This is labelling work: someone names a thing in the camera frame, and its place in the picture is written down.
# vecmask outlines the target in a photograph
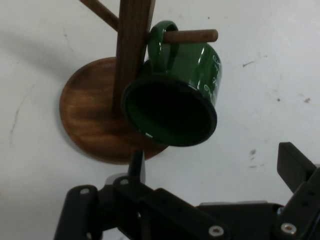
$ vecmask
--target round wooden base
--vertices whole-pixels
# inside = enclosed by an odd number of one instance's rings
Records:
[[[80,68],[66,83],[60,98],[62,124],[86,153],[107,163],[128,164],[135,150],[149,159],[164,149],[135,131],[112,112],[116,58],[104,58]]]

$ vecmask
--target black bracket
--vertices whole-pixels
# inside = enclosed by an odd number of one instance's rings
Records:
[[[320,169],[292,143],[280,143],[277,170],[294,192],[286,206],[266,202],[194,207],[145,179],[144,153],[126,176],[100,191],[71,189],[54,240],[100,240],[118,228],[131,240],[320,240]]]

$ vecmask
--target wooden pole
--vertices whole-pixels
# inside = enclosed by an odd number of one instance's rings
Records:
[[[121,98],[144,63],[156,0],[121,0],[112,111],[121,115]]]

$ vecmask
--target mug handle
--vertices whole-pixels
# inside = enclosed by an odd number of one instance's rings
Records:
[[[167,71],[167,63],[164,56],[164,34],[167,31],[178,31],[173,21],[161,21],[156,24],[149,34],[148,54],[152,71],[156,73],[165,73]],[[172,44],[170,55],[178,52],[178,44]]]

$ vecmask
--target green mug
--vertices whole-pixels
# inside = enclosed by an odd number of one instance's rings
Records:
[[[162,21],[150,31],[149,60],[125,89],[122,109],[139,132],[156,142],[197,145],[217,126],[221,61],[207,43],[164,44],[166,31],[178,28],[172,21]]]

